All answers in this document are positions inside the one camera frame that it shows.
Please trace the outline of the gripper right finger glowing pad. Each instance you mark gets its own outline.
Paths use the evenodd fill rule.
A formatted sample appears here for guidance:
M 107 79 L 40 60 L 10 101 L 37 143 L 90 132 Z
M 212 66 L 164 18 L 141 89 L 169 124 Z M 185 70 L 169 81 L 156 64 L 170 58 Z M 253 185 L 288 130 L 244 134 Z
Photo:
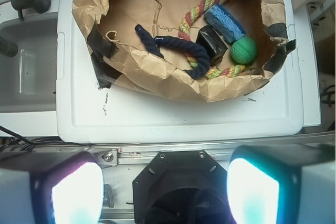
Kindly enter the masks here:
M 241 145 L 226 190 L 237 223 L 335 223 L 335 147 Z

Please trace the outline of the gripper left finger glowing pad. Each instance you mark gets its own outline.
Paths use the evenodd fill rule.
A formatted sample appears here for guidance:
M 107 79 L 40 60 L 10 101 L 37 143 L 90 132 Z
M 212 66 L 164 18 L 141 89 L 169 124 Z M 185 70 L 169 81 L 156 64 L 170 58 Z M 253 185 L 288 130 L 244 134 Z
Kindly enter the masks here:
M 89 152 L 1 153 L 1 223 L 98 223 L 103 195 Z

